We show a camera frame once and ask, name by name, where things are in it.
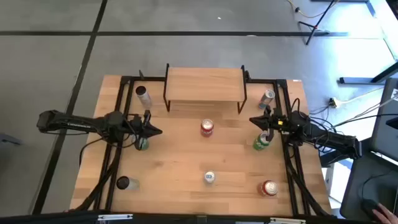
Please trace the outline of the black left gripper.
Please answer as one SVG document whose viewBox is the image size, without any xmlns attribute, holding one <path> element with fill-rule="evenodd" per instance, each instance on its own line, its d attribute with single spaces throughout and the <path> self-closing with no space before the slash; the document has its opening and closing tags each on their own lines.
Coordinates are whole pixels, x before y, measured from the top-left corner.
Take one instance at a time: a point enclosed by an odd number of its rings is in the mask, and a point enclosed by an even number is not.
<svg viewBox="0 0 398 224">
<path fill-rule="evenodd" d="M 138 142 L 141 138 L 151 138 L 162 134 L 161 129 L 156 128 L 149 122 L 151 118 L 149 110 L 145 110 L 143 116 L 139 114 L 129 115 L 132 116 L 132 120 L 129 123 L 134 130 L 135 142 Z"/>
</svg>

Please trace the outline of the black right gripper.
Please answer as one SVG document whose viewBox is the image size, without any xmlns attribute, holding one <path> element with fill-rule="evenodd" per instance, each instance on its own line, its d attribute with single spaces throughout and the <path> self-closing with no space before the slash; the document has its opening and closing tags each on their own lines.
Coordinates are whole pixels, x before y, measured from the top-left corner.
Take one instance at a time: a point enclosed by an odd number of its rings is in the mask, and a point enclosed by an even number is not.
<svg viewBox="0 0 398 224">
<path fill-rule="evenodd" d="M 267 120 L 267 115 L 263 114 L 261 116 L 255 116 L 249 118 L 252 124 L 256 125 L 261 130 L 268 130 L 267 140 L 272 140 L 274 138 L 274 131 L 281 133 L 289 133 L 289 120 L 288 117 L 282 114 L 281 110 L 277 108 L 266 109 L 269 119 Z"/>
</svg>

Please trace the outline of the green Sprite soda can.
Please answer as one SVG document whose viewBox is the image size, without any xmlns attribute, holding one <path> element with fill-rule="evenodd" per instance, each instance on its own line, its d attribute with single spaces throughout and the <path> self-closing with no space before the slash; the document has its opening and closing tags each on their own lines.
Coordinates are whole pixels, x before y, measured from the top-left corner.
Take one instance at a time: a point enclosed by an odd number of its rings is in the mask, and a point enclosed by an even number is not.
<svg viewBox="0 0 398 224">
<path fill-rule="evenodd" d="M 139 137 L 139 138 L 136 139 L 136 141 L 134 143 L 134 147 L 138 151 L 145 151 L 149 147 L 149 142 L 148 142 L 147 138 Z"/>
<path fill-rule="evenodd" d="M 257 151 L 261 151 L 265 149 L 269 145 L 269 133 L 267 131 L 263 131 L 260 133 L 253 142 L 253 148 Z"/>
</svg>

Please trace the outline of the blue silver slim energy can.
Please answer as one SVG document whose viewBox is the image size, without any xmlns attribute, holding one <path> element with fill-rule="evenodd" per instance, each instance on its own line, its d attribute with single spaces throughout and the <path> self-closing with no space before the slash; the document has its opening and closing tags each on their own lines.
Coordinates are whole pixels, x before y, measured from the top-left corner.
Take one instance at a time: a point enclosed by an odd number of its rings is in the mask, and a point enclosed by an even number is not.
<svg viewBox="0 0 398 224">
<path fill-rule="evenodd" d="M 275 92 L 273 90 L 266 90 L 260 99 L 258 107 L 262 110 L 265 109 L 266 106 L 269 105 L 274 98 Z"/>
</svg>

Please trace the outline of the red Fanta soda can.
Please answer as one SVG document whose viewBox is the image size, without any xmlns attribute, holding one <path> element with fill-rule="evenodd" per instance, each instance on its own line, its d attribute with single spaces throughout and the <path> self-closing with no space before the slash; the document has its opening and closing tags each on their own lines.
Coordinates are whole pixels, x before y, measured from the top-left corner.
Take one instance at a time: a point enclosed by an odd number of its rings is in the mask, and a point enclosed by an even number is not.
<svg viewBox="0 0 398 224">
<path fill-rule="evenodd" d="M 201 122 L 201 135 L 204 137 L 210 137 L 214 131 L 214 123 L 210 119 L 204 119 Z"/>
<path fill-rule="evenodd" d="M 272 180 L 267 180 L 259 183 L 257 191 L 262 196 L 275 196 L 278 193 L 278 186 Z"/>
</svg>

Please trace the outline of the black tripod stand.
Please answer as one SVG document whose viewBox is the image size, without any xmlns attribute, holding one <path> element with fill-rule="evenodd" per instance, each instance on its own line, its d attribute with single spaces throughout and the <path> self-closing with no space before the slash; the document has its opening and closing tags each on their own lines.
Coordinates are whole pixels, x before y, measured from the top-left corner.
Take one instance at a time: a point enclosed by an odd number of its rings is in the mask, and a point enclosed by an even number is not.
<svg viewBox="0 0 398 224">
<path fill-rule="evenodd" d="M 318 13 L 317 15 L 314 16 L 309 16 L 306 15 L 304 12 L 301 11 L 301 9 L 299 7 L 294 6 L 294 11 L 295 13 L 300 14 L 302 17 L 306 18 L 306 19 L 314 19 L 314 18 L 318 18 L 316 24 L 309 24 L 307 22 L 304 21 L 298 21 L 299 25 L 303 25 L 306 26 L 310 29 L 310 34 L 305 42 L 305 45 L 308 45 L 310 43 L 310 41 L 312 40 L 312 38 L 315 36 L 316 31 L 318 30 L 318 26 L 320 25 L 321 21 L 324 19 L 324 17 L 326 16 L 326 14 L 328 13 L 328 11 L 333 8 L 336 4 L 338 4 L 341 0 L 332 0 L 328 7 L 321 13 Z"/>
</svg>

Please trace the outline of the black desk leg base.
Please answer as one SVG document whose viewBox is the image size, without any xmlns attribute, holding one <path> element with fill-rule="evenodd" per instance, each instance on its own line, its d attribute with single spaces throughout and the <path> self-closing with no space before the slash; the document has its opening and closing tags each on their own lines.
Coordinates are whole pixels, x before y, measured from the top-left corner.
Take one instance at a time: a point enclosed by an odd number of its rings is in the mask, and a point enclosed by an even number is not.
<svg viewBox="0 0 398 224">
<path fill-rule="evenodd" d="M 375 77 L 340 77 L 337 82 L 343 85 L 383 85 L 391 76 L 398 73 L 398 61 Z"/>
</svg>

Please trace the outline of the grey desk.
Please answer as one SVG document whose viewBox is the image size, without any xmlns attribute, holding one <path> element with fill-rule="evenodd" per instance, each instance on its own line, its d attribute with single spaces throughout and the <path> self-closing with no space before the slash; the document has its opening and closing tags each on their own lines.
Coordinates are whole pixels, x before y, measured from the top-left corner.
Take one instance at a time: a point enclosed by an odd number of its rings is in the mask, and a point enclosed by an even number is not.
<svg viewBox="0 0 398 224">
<path fill-rule="evenodd" d="M 383 204 L 398 216 L 398 157 L 368 151 L 353 162 L 340 208 L 343 217 L 370 221 L 363 201 Z"/>
</svg>

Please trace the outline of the dark grey panel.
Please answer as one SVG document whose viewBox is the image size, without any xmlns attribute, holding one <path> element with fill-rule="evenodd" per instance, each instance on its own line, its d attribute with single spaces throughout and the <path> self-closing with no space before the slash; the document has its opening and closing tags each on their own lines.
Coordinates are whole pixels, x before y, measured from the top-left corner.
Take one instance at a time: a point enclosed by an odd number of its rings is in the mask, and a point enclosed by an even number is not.
<svg viewBox="0 0 398 224">
<path fill-rule="evenodd" d="M 398 78 L 386 80 L 376 122 L 371 137 L 371 150 L 398 162 L 398 128 L 387 124 L 391 119 L 398 122 Z"/>
</svg>

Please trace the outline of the black computer mouse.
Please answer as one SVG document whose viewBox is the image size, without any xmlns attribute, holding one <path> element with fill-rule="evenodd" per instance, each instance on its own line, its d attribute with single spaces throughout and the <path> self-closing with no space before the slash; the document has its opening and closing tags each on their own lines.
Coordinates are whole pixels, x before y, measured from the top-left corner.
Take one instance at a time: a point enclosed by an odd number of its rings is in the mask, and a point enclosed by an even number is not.
<svg viewBox="0 0 398 224">
<path fill-rule="evenodd" d="M 370 220 L 372 221 L 378 220 L 378 217 L 374 214 L 373 210 L 379 211 L 379 207 L 374 200 L 363 199 L 361 201 L 361 209 Z"/>
</svg>

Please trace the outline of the black rig crossbar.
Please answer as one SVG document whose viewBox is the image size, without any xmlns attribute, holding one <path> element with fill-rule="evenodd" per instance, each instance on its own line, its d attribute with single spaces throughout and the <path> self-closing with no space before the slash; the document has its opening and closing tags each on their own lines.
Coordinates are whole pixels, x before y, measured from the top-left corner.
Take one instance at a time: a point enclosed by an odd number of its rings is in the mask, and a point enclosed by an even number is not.
<svg viewBox="0 0 398 224">
<path fill-rule="evenodd" d="M 115 220 L 99 222 L 98 215 L 133 214 L 131 220 Z M 106 210 L 68 211 L 45 213 L 39 215 L 23 215 L 0 217 L 0 224 L 269 224 L 271 217 L 237 216 L 237 215 L 182 215 L 156 213 L 109 213 Z M 336 217 L 318 217 L 298 215 L 293 218 L 305 220 L 307 224 L 377 224 L 372 221 L 338 219 Z"/>
</svg>

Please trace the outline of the person's hand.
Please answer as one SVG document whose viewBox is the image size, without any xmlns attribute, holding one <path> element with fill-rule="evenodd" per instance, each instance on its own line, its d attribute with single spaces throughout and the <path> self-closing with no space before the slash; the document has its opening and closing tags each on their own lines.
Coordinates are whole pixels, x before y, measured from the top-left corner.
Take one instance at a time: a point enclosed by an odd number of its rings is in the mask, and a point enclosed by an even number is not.
<svg viewBox="0 0 398 224">
<path fill-rule="evenodd" d="M 398 224 L 398 217 L 381 203 L 377 205 L 377 209 L 372 209 L 372 212 L 382 224 Z"/>
</svg>

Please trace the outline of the black aluminium table frame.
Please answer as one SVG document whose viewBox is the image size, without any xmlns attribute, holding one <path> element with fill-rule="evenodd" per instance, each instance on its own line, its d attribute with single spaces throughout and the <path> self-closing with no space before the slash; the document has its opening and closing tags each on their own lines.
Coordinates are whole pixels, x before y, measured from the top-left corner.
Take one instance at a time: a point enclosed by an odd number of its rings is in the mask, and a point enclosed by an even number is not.
<svg viewBox="0 0 398 224">
<path fill-rule="evenodd" d="M 302 84 L 274 80 L 248 83 L 247 101 L 241 113 L 236 103 L 200 104 L 173 102 L 164 105 L 162 77 L 136 78 L 132 87 L 145 86 L 154 102 L 151 121 L 163 131 L 150 138 L 149 148 L 121 150 L 118 176 L 137 179 L 137 190 L 119 190 L 108 182 L 96 207 L 112 212 L 175 213 L 194 215 L 290 216 L 307 211 L 299 189 L 292 186 L 285 169 L 286 155 L 280 134 L 263 151 L 252 147 L 260 130 L 249 118 L 259 116 L 257 102 L 267 90 L 278 90 L 273 107 L 285 109 L 285 98 L 304 98 Z M 210 119 L 214 131 L 201 135 L 201 122 Z M 215 173 L 207 184 L 204 174 Z M 272 180 L 275 196 L 262 196 L 259 183 Z"/>
</svg>

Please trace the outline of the wooden shelf black metal frame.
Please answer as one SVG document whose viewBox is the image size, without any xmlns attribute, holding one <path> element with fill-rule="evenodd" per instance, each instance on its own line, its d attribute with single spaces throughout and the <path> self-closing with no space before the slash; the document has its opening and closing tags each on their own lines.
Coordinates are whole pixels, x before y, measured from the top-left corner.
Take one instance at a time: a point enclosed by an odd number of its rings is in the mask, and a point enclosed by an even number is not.
<svg viewBox="0 0 398 224">
<path fill-rule="evenodd" d="M 241 113 L 247 101 L 249 73 L 239 68 L 166 66 L 163 99 L 167 111 L 172 101 L 220 101 L 237 103 Z"/>
</svg>

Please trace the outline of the silver metal bracket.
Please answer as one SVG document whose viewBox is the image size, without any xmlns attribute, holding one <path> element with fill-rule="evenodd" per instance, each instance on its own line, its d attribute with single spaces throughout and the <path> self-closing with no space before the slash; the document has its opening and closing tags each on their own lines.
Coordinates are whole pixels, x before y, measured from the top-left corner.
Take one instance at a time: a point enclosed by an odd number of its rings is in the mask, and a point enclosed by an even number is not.
<svg viewBox="0 0 398 224">
<path fill-rule="evenodd" d="M 293 218 L 277 218 L 271 217 L 269 224 L 307 224 L 305 220 L 293 219 Z"/>
<path fill-rule="evenodd" d="M 98 215 L 97 220 L 99 222 L 108 222 L 115 220 L 131 220 L 133 219 L 133 214 L 107 214 L 107 215 Z"/>
</svg>

